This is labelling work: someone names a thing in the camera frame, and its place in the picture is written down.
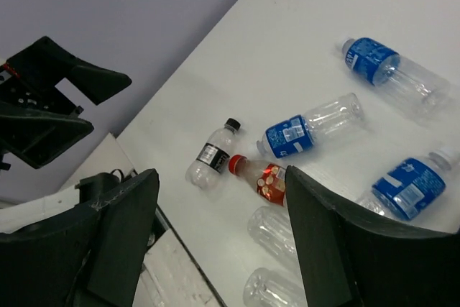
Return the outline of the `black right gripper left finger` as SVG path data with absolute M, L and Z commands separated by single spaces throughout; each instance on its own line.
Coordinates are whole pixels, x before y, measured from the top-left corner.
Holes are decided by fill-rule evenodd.
M 157 171 L 148 169 L 1 234 L 1 305 L 131 306 L 159 190 Z

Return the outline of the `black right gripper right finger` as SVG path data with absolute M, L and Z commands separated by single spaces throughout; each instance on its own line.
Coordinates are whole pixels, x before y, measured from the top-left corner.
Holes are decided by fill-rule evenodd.
M 290 166 L 287 209 L 309 306 L 457 306 L 459 235 L 380 216 Z

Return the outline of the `red cap red label bottle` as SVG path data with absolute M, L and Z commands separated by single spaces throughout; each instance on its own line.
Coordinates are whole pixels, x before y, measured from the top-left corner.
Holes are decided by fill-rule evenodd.
M 243 155 L 234 155 L 229 160 L 228 169 L 266 201 L 287 207 L 284 167 L 266 160 L 250 160 Z

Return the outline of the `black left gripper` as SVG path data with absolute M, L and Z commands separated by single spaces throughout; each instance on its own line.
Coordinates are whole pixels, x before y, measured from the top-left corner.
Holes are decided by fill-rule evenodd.
M 41 37 L 1 64 L 1 156 L 40 169 L 93 131 L 56 85 L 69 80 L 95 105 L 132 84 L 123 73 L 90 64 Z

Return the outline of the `blue label bottle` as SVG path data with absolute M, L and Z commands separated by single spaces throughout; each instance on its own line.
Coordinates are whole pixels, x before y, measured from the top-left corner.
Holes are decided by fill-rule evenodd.
M 445 101 L 445 78 L 370 37 L 346 38 L 336 45 L 347 68 L 402 110 L 430 111 Z
M 256 148 L 261 155 L 284 159 L 343 139 L 364 124 L 361 102 L 348 93 L 268 127 Z
M 382 175 L 356 203 L 389 219 L 412 221 L 446 190 L 457 166 L 459 151 L 452 147 L 408 157 Z

